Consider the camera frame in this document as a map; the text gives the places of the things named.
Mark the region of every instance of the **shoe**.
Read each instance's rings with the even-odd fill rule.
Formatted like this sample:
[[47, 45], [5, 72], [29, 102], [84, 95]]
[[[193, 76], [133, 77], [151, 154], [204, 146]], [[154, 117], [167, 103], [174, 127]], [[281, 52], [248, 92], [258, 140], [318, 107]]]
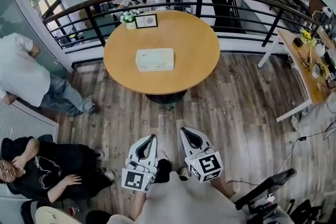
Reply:
[[108, 170], [104, 173], [104, 175], [110, 180], [113, 181], [115, 179], [115, 173], [111, 170]]
[[105, 152], [102, 150], [95, 150], [96, 154], [99, 154], [99, 156], [96, 158], [97, 160], [101, 161], [105, 158]]
[[94, 104], [94, 105], [89, 109], [89, 114], [90, 114], [90, 115], [94, 115], [94, 114], [98, 113], [98, 111], [99, 111], [99, 109], [98, 109], [97, 105]]
[[159, 150], [157, 155], [156, 155], [156, 159], [159, 161], [161, 159], [166, 159], [167, 161], [169, 161], [169, 158], [167, 156], [167, 153], [163, 150]]
[[295, 131], [298, 131], [299, 130], [299, 128], [298, 128], [298, 125], [299, 125], [298, 119], [293, 115], [291, 121], [292, 121], [292, 125], [293, 125], [293, 128], [295, 129]]
[[189, 172], [189, 170], [188, 170], [188, 168], [187, 167], [182, 167], [182, 168], [180, 168], [178, 171], [177, 171], [177, 173], [178, 173], [178, 175], [179, 176], [184, 176], [184, 177], [186, 177], [186, 178], [190, 178], [190, 176], [191, 176], [191, 174], [190, 174], [190, 172]]

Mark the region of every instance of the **woman in black shirt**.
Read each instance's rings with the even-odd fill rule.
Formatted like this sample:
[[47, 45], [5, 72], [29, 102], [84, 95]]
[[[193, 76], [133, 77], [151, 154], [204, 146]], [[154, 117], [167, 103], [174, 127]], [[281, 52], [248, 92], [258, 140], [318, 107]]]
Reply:
[[45, 203], [94, 197], [114, 179], [113, 172], [97, 172], [99, 154], [84, 145], [5, 138], [1, 154], [0, 183], [11, 183], [25, 197]]

